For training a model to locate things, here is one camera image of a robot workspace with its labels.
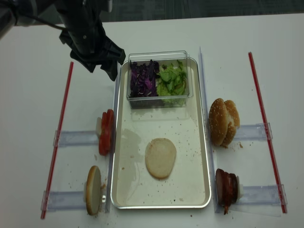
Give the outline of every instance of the clear plastic container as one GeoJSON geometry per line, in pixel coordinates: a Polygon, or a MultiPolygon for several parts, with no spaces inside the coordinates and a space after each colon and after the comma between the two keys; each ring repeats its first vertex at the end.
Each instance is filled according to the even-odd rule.
{"type": "Polygon", "coordinates": [[[128,66],[128,85],[127,85],[127,100],[132,109],[135,108],[159,108],[159,107],[180,107],[185,106],[187,98],[192,97],[192,81],[190,69],[190,57],[186,51],[172,51],[172,52],[155,52],[155,53],[141,53],[129,55],[128,66]],[[148,97],[130,97],[131,95],[131,64],[137,62],[137,65],[149,65],[150,60],[157,61],[160,65],[169,66],[173,64],[174,68],[178,67],[178,61],[182,62],[183,69],[186,73],[186,88],[183,95],[171,96],[148,96],[148,97]]]}

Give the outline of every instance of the gray floor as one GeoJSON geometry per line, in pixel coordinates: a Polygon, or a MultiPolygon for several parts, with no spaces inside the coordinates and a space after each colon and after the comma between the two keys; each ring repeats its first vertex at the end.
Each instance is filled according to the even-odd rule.
{"type": "MultiPolygon", "coordinates": [[[[101,19],[140,21],[299,12],[304,12],[304,0],[113,0],[112,12],[102,12],[101,19]]],[[[53,6],[41,16],[52,23],[61,22],[53,6]]]]}

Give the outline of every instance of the metal tray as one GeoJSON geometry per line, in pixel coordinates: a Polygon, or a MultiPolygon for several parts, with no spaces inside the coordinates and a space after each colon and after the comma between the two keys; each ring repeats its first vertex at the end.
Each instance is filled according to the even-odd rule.
{"type": "Polygon", "coordinates": [[[190,59],[193,97],[178,108],[131,109],[127,101],[128,63],[121,67],[111,200],[120,209],[203,208],[211,199],[198,65],[190,59]],[[154,138],[170,139],[176,161],[167,179],[153,178],[145,148],[154,138]]]}

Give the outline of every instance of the white table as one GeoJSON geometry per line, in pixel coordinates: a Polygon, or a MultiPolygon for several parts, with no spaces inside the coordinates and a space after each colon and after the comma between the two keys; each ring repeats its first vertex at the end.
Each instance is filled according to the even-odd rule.
{"type": "MultiPolygon", "coordinates": [[[[58,30],[46,26],[13,28],[0,41],[0,226],[300,227],[304,203],[301,194],[304,189],[303,22],[303,14],[290,14],[104,23],[108,37],[124,48],[127,56],[130,53],[186,50],[197,60],[201,46],[206,75],[214,71],[208,68],[210,61],[229,68],[230,59],[242,60],[247,58],[249,51],[253,53],[288,200],[288,214],[280,218],[233,211],[227,216],[214,214],[210,202],[204,209],[181,210],[133,211],[111,206],[110,213],[97,218],[88,216],[85,211],[54,212],[40,220],[42,193],[47,183],[52,142],[71,61],[70,49],[59,41],[58,30]]],[[[86,93],[86,77],[103,85],[103,99],[96,110],[98,115],[111,107],[114,83],[100,69],[89,74],[75,62],[74,90],[86,93]]],[[[73,110],[76,104],[69,105],[73,110]]],[[[82,118],[86,113],[76,115],[82,118]]],[[[95,117],[92,117],[83,123],[84,130],[88,130],[88,123],[94,121],[95,117]]],[[[65,124],[71,126],[68,118],[65,124]]],[[[67,166],[57,165],[57,168],[60,169],[54,177],[57,179],[71,172],[67,166]]],[[[78,170],[83,179],[87,167],[78,170]]],[[[52,186],[56,188],[56,184],[54,180],[52,186]]],[[[60,187],[68,190],[69,186],[62,184],[60,187]]],[[[74,183],[73,188],[80,189],[81,185],[74,183]]]]}

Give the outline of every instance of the red stick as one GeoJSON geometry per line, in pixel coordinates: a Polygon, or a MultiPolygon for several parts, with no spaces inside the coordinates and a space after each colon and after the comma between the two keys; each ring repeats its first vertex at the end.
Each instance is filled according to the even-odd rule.
{"type": "MultiPolygon", "coordinates": [[[[255,63],[253,61],[253,57],[252,57],[251,52],[248,53],[248,56],[249,56],[249,61],[250,61],[250,65],[251,65],[253,80],[254,80],[255,85],[256,85],[256,93],[257,93],[257,97],[258,97],[258,102],[260,104],[263,123],[265,123],[265,132],[266,132],[266,135],[268,135],[268,132],[269,132],[268,125],[267,125],[268,121],[267,121],[267,118],[266,118],[266,113],[265,113],[265,109],[264,109],[264,105],[263,105],[260,86],[259,86],[258,80],[257,80],[257,72],[256,72],[256,68],[255,68],[255,63]]],[[[282,212],[287,213],[287,207],[286,207],[285,199],[284,199],[284,196],[283,196],[283,193],[282,193],[281,180],[280,180],[280,176],[279,176],[279,170],[278,170],[277,164],[276,164],[276,158],[275,158],[274,148],[273,148],[273,145],[272,145],[272,140],[268,139],[267,142],[268,142],[268,147],[269,147],[269,151],[270,151],[272,166],[273,166],[274,172],[275,172],[275,181],[276,181],[276,184],[278,185],[278,191],[279,191],[279,197],[280,197],[280,200],[281,200],[282,212]]]]}
{"type": "MultiPolygon", "coordinates": [[[[74,65],[74,63],[71,62],[70,63],[70,70],[68,72],[67,81],[66,81],[66,91],[65,91],[65,95],[63,97],[63,102],[62,102],[62,107],[61,107],[61,114],[60,114],[59,124],[58,124],[58,128],[57,128],[57,134],[59,134],[60,131],[61,131],[61,127],[62,127],[62,123],[63,123],[63,117],[65,115],[65,109],[66,109],[66,104],[67,104],[67,94],[68,94],[68,90],[70,88],[73,65],[74,65]]],[[[40,217],[41,219],[44,219],[46,217],[47,206],[48,206],[48,195],[49,195],[49,191],[51,189],[51,183],[52,183],[52,178],[53,178],[55,160],[56,160],[56,155],[57,155],[57,149],[58,149],[58,145],[56,144],[54,146],[54,149],[53,149],[53,156],[52,156],[51,166],[49,168],[46,194],[44,195],[44,199],[43,199],[44,200],[44,205],[43,205],[43,209],[42,209],[41,217],[40,217]]]]}

